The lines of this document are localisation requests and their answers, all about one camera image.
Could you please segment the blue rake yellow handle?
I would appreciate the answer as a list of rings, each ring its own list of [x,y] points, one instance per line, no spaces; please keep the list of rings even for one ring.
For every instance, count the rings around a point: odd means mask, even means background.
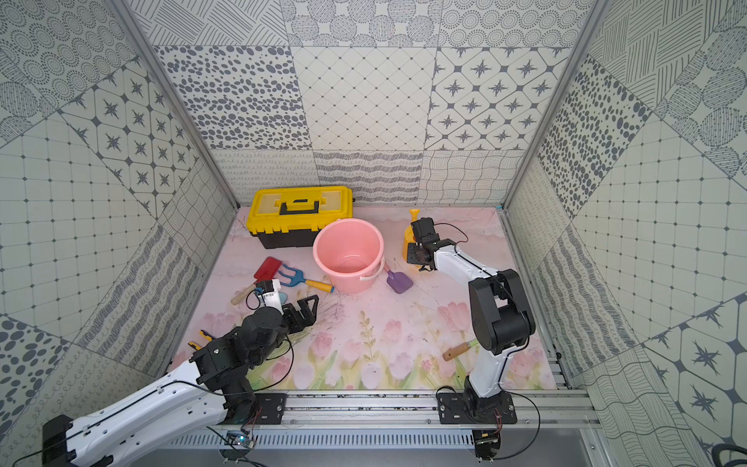
[[[277,273],[281,276],[280,284],[283,287],[296,287],[305,284],[326,293],[333,293],[335,291],[334,286],[331,284],[307,279],[301,270],[292,268],[286,264],[282,264]]]

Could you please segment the purple shovel pink handle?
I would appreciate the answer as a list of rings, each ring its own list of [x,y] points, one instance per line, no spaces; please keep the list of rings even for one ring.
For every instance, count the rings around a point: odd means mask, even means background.
[[[394,272],[387,264],[384,264],[384,271],[386,272],[386,282],[388,286],[398,295],[402,295],[409,291],[414,283],[412,280],[403,272]]]

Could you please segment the red shovel wooden handle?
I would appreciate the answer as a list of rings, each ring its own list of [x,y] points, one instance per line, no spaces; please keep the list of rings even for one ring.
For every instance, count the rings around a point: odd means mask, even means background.
[[[233,299],[231,299],[231,305],[239,305],[244,301],[256,288],[258,282],[272,280],[274,275],[279,270],[282,262],[274,257],[268,257],[254,274],[255,281],[248,286],[246,289],[238,293]]]

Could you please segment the pink plastic bucket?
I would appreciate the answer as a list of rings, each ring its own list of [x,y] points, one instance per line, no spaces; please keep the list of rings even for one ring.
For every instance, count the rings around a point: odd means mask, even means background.
[[[340,219],[317,235],[312,253],[336,292],[359,294],[373,286],[384,269],[384,240],[377,227],[361,219]]]

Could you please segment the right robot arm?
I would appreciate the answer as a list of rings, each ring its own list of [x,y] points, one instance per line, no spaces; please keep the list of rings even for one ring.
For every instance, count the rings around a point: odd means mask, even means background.
[[[410,223],[414,241],[407,262],[442,272],[467,288],[472,327],[480,345],[478,360],[465,379],[463,399],[470,414],[485,414],[506,400],[501,387],[511,356],[526,348],[536,323],[519,274],[496,270],[462,252],[455,241],[441,239],[434,221]]]

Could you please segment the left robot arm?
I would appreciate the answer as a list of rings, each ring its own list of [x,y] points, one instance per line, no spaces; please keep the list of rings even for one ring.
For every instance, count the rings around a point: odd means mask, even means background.
[[[318,297],[268,298],[224,336],[136,393],[81,418],[57,416],[42,431],[45,466],[128,466],[194,430],[245,422],[259,410],[250,371],[316,321]]]

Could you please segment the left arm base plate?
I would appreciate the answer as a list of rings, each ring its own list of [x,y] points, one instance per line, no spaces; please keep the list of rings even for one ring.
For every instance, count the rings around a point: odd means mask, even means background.
[[[280,425],[285,413],[286,393],[259,393],[229,408],[223,424]]]

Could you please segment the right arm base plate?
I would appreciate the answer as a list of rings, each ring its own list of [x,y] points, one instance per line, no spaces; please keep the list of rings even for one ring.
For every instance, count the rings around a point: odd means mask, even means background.
[[[496,426],[517,424],[516,407],[512,396],[503,391],[489,398],[478,398],[468,392],[439,392],[436,395],[441,424],[476,424]]]

